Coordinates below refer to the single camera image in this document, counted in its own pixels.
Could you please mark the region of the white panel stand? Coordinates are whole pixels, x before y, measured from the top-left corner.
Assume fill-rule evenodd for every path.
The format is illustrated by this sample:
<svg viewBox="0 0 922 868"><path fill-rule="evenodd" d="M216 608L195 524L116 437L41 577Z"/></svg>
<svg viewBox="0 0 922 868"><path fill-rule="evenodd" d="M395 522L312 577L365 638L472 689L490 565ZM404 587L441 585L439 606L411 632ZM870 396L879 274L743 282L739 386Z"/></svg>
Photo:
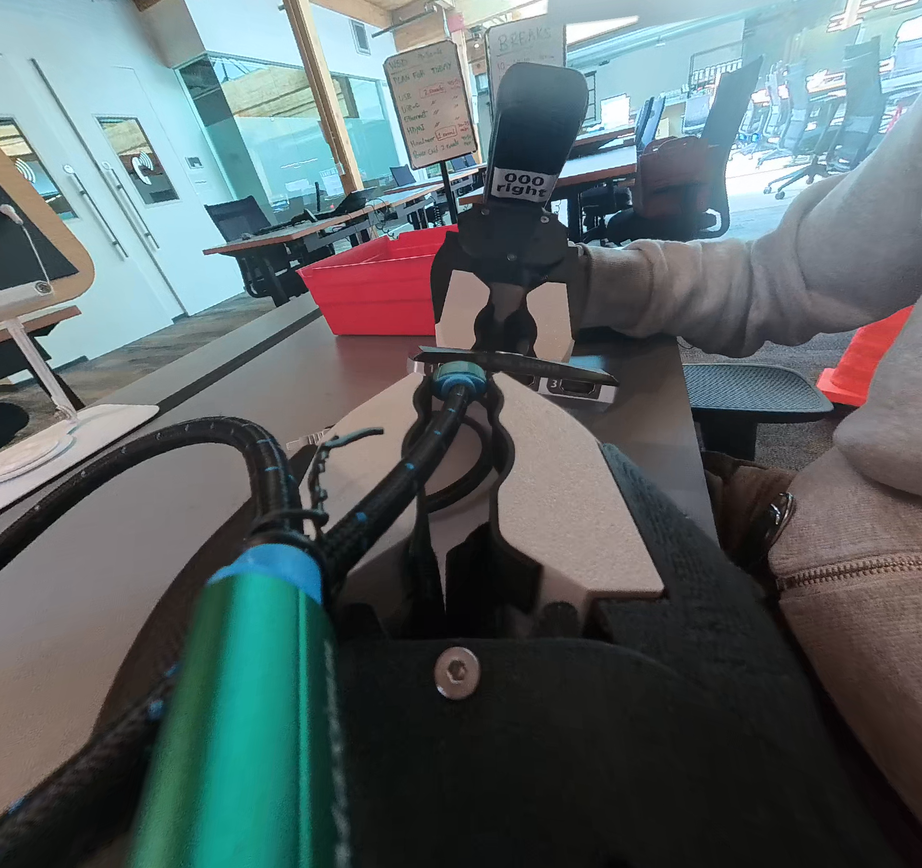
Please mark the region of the white panel stand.
<svg viewBox="0 0 922 868"><path fill-rule="evenodd" d="M2 320L2 331L16 344L62 416L56 424L2 450L1 508L5 510L151 421L158 407L103 403L76 408L29 337L22 318Z"/></svg>

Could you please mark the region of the grey usb hub with cable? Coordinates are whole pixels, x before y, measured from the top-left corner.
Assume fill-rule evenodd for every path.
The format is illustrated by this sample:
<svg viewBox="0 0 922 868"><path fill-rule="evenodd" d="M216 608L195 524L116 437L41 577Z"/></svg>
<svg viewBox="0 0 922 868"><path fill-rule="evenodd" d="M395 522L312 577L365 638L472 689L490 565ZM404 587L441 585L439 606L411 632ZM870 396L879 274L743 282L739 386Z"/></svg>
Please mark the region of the grey usb hub with cable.
<svg viewBox="0 0 922 868"><path fill-rule="evenodd" d="M421 346L410 355L409 374L430 376L451 363L471 363L488 377L503 374L561 408L605 412L616 400L619 382L611 374L569 363L506 352L479 352Z"/></svg>

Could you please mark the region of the person's right forearm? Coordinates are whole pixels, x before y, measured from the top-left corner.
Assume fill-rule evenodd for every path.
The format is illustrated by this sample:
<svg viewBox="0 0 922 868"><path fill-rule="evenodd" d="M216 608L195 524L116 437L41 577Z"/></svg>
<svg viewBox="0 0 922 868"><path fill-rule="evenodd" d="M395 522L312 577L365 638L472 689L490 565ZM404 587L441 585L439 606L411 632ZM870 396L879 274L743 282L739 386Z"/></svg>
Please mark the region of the person's right forearm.
<svg viewBox="0 0 922 868"><path fill-rule="evenodd" d="M575 245L582 329L745 357L887 318L920 297L921 107L857 168L801 191L753 241Z"/></svg>

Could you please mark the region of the red plastic bin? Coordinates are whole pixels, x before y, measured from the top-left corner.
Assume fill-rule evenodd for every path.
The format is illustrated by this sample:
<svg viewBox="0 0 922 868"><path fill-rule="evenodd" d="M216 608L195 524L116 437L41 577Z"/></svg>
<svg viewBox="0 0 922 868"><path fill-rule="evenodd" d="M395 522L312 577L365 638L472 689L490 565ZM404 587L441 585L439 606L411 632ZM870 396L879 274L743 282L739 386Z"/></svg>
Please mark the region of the red plastic bin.
<svg viewBox="0 0 922 868"><path fill-rule="evenodd" d="M378 237L298 269L337 336L435 334L431 269L449 227Z"/></svg>

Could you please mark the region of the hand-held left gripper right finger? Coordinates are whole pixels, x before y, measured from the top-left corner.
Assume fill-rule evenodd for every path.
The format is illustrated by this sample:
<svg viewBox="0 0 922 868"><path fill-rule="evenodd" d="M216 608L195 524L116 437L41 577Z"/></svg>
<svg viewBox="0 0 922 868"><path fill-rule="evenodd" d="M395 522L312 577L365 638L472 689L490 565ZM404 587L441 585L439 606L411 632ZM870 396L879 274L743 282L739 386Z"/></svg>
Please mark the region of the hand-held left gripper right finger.
<svg viewBox="0 0 922 868"><path fill-rule="evenodd" d="M656 600L665 585L601 444L519 381L492 378L490 539L502 599L536 618L564 602L583 624L600 599Z"/></svg>

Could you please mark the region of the black mesh desk chair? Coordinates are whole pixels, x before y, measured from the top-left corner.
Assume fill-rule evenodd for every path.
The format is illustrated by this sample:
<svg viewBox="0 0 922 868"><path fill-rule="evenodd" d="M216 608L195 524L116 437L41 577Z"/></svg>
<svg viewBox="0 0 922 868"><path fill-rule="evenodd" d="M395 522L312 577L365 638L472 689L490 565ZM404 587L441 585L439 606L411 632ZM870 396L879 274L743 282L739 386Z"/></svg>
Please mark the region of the black mesh desk chair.
<svg viewBox="0 0 922 868"><path fill-rule="evenodd" d="M716 159L726 164L740 133L740 126L755 92L764 55L720 78L713 104L700 138L715 149Z"/></svg>
<svg viewBox="0 0 922 868"><path fill-rule="evenodd" d="M253 196L205 205L204 209L227 244L274 228ZM297 272L294 253L284 243L261 245L232 253L230 257L236 261L244 289L251 298L270 298L278 306L307 292Z"/></svg>

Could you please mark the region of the brown-topped office desk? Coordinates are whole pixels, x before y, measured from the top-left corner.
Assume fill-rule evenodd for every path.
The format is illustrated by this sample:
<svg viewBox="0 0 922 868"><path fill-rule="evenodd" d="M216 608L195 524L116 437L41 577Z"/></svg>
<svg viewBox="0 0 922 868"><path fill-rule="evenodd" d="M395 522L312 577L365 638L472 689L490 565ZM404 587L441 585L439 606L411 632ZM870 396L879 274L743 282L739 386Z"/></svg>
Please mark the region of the brown-topped office desk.
<svg viewBox="0 0 922 868"><path fill-rule="evenodd" d="M456 188L448 194L437 182L371 198L352 212L314 221L301 220L261 232L243 232L238 238L206 248L204 256L222 256L236 262L250 297L267 298L281 306L305 294L299 269L316 264L336 252L338 244L356 247L379 234L442 226L450 215L450 202L456 201Z"/></svg>

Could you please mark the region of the orange traffic cone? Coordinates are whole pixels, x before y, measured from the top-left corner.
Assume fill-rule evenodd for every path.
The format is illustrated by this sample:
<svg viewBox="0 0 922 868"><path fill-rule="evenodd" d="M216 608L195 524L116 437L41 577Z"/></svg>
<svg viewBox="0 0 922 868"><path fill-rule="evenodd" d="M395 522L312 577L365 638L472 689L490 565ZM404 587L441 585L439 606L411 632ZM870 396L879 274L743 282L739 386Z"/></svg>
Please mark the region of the orange traffic cone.
<svg viewBox="0 0 922 868"><path fill-rule="evenodd" d="M912 310L909 306L857 330L837 366L823 369L817 389L834 404L863 406L882 358L893 346Z"/></svg>

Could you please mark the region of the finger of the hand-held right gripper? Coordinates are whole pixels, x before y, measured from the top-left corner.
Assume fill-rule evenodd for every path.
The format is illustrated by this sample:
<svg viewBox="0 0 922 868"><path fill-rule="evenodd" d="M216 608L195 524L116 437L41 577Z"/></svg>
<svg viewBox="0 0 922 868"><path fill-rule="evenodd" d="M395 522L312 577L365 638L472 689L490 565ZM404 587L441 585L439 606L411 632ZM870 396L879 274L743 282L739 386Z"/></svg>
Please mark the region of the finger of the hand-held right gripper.
<svg viewBox="0 0 922 868"><path fill-rule="evenodd" d="M546 281L525 290L514 315L517 354L554 363L570 360L574 338L565 283Z"/></svg>
<svg viewBox="0 0 922 868"><path fill-rule="evenodd" d="M475 324L490 303L490 286L475 274L454 270L444 298L442 315L436 318L437 346L473 350L477 342Z"/></svg>

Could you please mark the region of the white double door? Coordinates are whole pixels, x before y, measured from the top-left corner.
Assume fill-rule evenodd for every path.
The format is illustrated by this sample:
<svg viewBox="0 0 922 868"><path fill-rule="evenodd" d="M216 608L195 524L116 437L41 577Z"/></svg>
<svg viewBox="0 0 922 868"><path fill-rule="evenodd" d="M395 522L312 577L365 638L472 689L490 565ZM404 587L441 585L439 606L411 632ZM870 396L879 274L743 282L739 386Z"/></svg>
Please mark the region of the white double door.
<svg viewBox="0 0 922 868"><path fill-rule="evenodd" d="M80 315L51 335L55 364L104 355L235 296L204 251L221 174L175 75L145 65L2 57L2 143L89 253Z"/></svg>

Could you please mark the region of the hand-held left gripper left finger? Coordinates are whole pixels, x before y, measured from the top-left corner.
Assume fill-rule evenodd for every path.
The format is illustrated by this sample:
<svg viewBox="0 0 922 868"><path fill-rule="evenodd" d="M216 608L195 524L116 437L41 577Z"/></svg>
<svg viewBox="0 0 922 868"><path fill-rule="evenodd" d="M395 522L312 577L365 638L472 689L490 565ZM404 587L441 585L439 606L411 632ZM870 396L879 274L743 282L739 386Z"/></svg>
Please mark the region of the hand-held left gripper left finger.
<svg viewBox="0 0 922 868"><path fill-rule="evenodd" d="M326 439L345 437L367 428L383 433L334 448L319 476L328 492L321 550L331 558L334 528L402 459L415 427L425 428L436 412L432 399L417 396L422 377L409 375L375 395L335 424ZM338 619L444 620L444 590L432 545L424 496L414 497L398 519L363 554L336 594Z"/></svg>

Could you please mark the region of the row of black office chairs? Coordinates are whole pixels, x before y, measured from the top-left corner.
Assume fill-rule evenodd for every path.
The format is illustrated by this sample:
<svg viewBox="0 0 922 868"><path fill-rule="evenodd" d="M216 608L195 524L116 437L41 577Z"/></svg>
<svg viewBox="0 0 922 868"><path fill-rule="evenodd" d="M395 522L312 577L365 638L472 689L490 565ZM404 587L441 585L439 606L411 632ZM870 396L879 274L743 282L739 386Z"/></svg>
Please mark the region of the row of black office chairs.
<svg viewBox="0 0 922 868"><path fill-rule="evenodd" d="M788 189L831 175L854 170L869 154L880 134L886 97L882 90L881 39L847 47L844 55L844 85L814 96L801 66L788 74L789 119L778 141L774 158L805 165L788 177L777 177L764 187L764 194L783 200Z"/></svg>

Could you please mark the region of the brown office chair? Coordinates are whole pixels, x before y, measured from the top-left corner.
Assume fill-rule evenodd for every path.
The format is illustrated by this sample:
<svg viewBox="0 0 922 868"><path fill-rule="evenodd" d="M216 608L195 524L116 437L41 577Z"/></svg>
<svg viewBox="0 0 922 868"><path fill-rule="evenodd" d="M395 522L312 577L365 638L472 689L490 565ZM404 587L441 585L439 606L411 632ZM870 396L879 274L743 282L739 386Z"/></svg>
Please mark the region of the brown office chair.
<svg viewBox="0 0 922 868"><path fill-rule="evenodd" d="M608 219L605 239L693 241L728 226L729 147L702 137L670 137L647 145L636 164L631 205Z"/></svg>

